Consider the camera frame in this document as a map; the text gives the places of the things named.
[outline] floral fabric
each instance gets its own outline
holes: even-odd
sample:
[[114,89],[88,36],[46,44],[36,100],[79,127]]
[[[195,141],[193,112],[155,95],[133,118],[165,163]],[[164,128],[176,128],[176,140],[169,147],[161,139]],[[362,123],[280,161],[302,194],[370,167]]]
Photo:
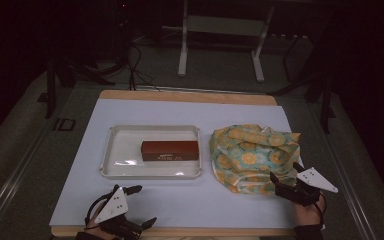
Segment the floral fabric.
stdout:
[[259,125],[233,125],[215,130],[210,139],[217,180],[235,193],[274,194],[273,172],[280,182],[295,185],[300,133],[277,132]]

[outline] rectangular box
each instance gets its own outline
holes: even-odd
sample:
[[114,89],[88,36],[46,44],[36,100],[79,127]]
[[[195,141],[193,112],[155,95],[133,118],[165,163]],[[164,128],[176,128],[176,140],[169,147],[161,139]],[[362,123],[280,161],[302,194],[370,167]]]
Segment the rectangular box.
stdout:
[[197,141],[143,141],[143,161],[188,161],[199,159]]

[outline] hand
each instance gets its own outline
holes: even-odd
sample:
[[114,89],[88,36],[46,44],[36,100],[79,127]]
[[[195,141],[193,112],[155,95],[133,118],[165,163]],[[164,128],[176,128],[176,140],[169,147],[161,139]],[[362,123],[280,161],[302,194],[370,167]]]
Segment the hand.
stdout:
[[102,207],[104,205],[101,204],[98,209],[96,209],[95,213],[93,214],[92,219],[89,221],[89,223],[86,225],[85,233],[94,235],[96,237],[102,238],[104,240],[112,240],[115,238],[115,235],[111,235],[107,232],[102,231],[102,229],[99,227],[99,224],[95,223],[95,218],[98,216],[99,212],[101,211]]
[[[316,203],[320,210],[324,211],[326,208],[326,202],[322,194],[320,194],[319,201]],[[304,207],[298,203],[293,203],[295,211],[295,222],[297,226],[304,225],[316,225],[320,224],[321,216],[320,212],[314,205]]]

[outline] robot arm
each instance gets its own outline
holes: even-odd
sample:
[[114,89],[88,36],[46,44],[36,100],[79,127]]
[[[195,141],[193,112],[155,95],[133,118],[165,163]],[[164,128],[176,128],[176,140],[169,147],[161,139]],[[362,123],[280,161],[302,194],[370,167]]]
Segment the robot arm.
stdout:
[[293,167],[298,171],[297,183],[294,187],[281,183],[276,175],[270,172],[270,180],[275,185],[275,194],[277,196],[303,206],[309,206],[319,200],[320,189],[338,192],[338,189],[317,172],[316,169],[310,168],[306,170],[297,162],[293,164]]
[[88,211],[88,215],[85,219],[86,225],[90,221],[90,213],[94,206],[102,200],[105,200],[104,207],[95,218],[95,223],[99,224],[99,227],[110,234],[114,234],[125,240],[137,240],[141,233],[146,229],[152,227],[157,218],[149,219],[148,221],[138,225],[136,223],[127,220],[125,214],[128,211],[127,195],[138,193],[142,190],[142,186],[133,186],[129,188],[121,188],[118,185],[114,186],[112,192],[103,195],[97,199]]

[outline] white tabletop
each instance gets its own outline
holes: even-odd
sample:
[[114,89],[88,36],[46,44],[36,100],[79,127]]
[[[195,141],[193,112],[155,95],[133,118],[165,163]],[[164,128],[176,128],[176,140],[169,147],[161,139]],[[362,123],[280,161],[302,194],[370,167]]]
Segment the white tabletop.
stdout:
[[[277,196],[234,194],[214,177],[208,145],[211,134],[215,129],[247,123],[290,131],[280,106],[99,99],[50,226],[83,226],[93,201],[118,184],[143,186],[141,192],[127,197],[129,212],[126,216],[137,223],[157,217],[153,228],[293,228],[289,201]],[[110,128],[122,124],[198,127],[202,143],[201,175],[188,180],[109,180],[103,177],[99,167]]]

